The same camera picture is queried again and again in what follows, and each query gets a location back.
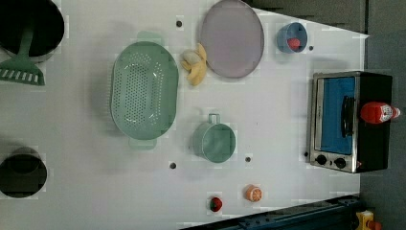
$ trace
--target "toaster oven door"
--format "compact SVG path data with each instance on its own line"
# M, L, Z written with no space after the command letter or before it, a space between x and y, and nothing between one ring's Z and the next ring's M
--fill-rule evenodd
M316 150L352 154L354 97L354 77L318 79Z

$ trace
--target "black pot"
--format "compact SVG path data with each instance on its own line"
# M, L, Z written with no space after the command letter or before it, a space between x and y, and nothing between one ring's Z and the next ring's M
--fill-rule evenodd
M15 198L32 196L44 186L47 175L35 150L18 149L0 165L0 191Z
M0 46L10 53L18 53L29 19L34 21L31 58L46 57L63 38L63 17L51 0L0 0L0 9Z

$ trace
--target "toaster oven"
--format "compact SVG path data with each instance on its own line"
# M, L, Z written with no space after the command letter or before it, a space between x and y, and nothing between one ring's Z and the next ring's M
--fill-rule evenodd
M360 119L369 102L392 102L392 77L366 72L315 74L310 164L347 173L388 168L390 122Z

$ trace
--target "blue cup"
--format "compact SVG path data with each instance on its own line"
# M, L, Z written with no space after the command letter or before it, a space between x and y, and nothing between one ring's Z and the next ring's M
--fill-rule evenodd
M287 40L290 38L298 38L301 41L299 49L292 50L287 44ZM278 32L277 36L278 48L287 54L300 53L307 45L307 32L305 27L298 22L291 23L284 26Z

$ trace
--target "green mug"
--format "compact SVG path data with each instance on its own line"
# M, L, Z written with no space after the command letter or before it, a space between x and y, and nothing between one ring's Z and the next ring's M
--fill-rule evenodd
M194 151L214 163L228 160L236 149L236 136L230 127L220 123L219 114L209 114L209 121L197 128L192 141Z

